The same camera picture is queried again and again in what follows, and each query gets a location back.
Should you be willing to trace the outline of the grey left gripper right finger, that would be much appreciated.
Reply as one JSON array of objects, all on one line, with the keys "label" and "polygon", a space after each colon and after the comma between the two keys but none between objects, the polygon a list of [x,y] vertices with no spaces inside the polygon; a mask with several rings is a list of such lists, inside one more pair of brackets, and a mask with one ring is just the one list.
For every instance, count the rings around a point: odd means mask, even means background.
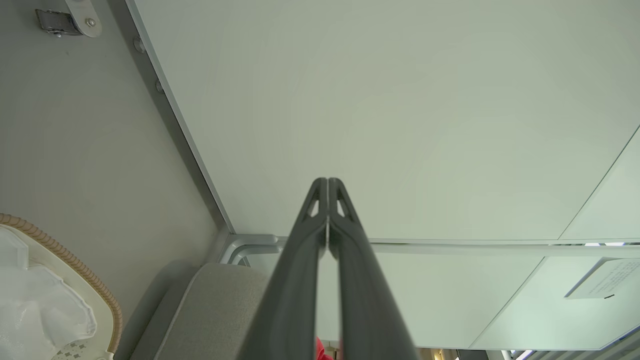
[{"label": "grey left gripper right finger", "polygon": [[419,360],[345,184],[328,181],[327,244],[338,264],[343,360]]}]

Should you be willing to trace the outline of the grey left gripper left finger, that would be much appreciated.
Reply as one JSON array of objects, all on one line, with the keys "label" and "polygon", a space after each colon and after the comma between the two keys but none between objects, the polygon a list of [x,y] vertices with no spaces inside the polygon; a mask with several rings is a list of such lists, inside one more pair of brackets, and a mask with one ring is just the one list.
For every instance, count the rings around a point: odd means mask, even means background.
[{"label": "grey left gripper left finger", "polygon": [[318,262],[326,247],[329,180],[311,183],[237,360],[317,360]]}]

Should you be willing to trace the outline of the red sweatshirt with white hem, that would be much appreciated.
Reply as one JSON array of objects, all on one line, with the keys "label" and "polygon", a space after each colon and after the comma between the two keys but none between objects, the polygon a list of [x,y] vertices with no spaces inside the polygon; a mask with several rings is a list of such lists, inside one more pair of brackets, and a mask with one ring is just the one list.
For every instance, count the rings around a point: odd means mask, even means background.
[{"label": "red sweatshirt with white hem", "polygon": [[330,342],[316,337],[316,360],[343,360],[340,348],[331,346]]}]

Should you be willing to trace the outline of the woven basket with white liner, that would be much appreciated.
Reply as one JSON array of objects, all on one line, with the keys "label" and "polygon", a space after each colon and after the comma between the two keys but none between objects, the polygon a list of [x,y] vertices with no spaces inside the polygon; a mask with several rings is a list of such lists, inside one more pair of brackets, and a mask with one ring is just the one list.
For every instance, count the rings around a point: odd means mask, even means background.
[{"label": "woven basket with white liner", "polygon": [[124,322],[121,306],[107,285],[69,249],[29,221],[0,213],[0,228],[25,242],[29,260],[62,278],[93,310],[96,334],[66,345],[51,360],[114,360]]}]

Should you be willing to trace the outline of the white basket liner fabric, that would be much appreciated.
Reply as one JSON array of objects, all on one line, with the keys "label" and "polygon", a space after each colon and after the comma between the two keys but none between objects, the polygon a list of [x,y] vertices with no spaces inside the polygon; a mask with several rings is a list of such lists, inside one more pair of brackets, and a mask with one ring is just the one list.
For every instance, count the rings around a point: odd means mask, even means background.
[{"label": "white basket liner fabric", "polygon": [[0,228],[0,360],[51,360],[94,337],[92,308],[59,276],[29,264],[29,248]]}]

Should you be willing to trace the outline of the grey fabric sofa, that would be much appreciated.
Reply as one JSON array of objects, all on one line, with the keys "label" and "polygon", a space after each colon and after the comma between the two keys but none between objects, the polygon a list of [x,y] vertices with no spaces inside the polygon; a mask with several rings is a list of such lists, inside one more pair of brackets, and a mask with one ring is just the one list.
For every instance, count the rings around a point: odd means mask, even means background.
[{"label": "grey fabric sofa", "polygon": [[172,262],[126,324],[114,360],[236,360],[267,284],[243,265]]}]

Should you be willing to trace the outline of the white printed paper notice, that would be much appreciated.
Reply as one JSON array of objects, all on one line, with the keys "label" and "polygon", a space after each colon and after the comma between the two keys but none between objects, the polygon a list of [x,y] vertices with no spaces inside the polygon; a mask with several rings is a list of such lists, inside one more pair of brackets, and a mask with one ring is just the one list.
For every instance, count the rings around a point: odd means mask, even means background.
[{"label": "white printed paper notice", "polygon": [[640,258],[599,261],[570,290],[569,300],[607,299],[640,286]]}]

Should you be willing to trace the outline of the grey metal sofa frame tube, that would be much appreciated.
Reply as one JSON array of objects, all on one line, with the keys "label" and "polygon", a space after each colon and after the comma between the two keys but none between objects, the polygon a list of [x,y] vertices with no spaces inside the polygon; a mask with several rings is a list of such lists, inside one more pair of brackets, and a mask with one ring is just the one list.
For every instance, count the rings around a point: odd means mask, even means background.
[{"label": "grey metal sofa frame tube", "polygon": [[286,236],[272,234],[228,234],[217,263],[250,267],[249,256],[279,254],[287,240]]}]

